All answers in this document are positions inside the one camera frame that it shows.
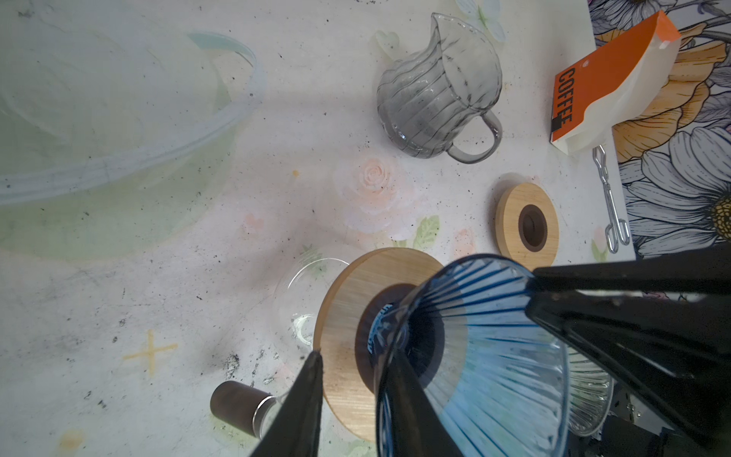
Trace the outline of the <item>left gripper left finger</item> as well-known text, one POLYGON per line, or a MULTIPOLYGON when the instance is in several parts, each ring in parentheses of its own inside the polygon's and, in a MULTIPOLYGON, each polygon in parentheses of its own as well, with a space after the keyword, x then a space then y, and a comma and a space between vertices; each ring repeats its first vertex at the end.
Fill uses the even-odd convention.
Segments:
POLYGON ((300 370, 271 426, 251 456, 318 455, 323 406, 324 363, 314 350, 300 370))

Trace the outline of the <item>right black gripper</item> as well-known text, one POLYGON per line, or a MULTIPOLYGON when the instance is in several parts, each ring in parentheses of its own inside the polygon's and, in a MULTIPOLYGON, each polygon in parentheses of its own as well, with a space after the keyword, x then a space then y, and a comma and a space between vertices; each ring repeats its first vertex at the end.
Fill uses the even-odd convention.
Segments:
POLYGON ((702 449, 729 451, 729 246, 533 275, 531 321, 702 449))

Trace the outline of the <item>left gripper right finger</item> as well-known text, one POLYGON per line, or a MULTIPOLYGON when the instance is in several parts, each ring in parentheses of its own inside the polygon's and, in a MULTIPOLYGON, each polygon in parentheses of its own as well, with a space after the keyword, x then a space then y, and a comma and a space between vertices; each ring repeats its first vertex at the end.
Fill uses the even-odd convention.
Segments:
POLYGON ((382 455, 462 456, 401 350, 382 375, 382 455))

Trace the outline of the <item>clear glass carafe wooden handle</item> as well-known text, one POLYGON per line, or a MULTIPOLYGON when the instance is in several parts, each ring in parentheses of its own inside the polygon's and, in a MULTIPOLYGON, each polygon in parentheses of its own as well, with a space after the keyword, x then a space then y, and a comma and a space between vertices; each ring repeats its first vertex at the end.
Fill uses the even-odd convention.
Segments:
POLYGON ((272 340, 275 365, 270 379, 280 383, 281 390, 226 381, 209 402, 216 419, 257 439, 264 437, 313 349, 315 324, 327 291, 364 253, 343 244, 302 248, 277 281, 265 311, 264 330, 272 340))

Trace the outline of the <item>blue glass dripper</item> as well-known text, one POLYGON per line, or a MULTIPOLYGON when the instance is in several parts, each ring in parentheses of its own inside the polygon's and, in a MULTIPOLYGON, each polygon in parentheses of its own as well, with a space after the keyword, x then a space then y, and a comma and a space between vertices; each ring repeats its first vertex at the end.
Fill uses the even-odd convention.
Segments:
POLYGON ((388 297, 363 342, 380 455, 382 375, 397 350, 462 456, 563 454, 567 350, 525 314, 533 278, 502 256, 474 254, 388 297))

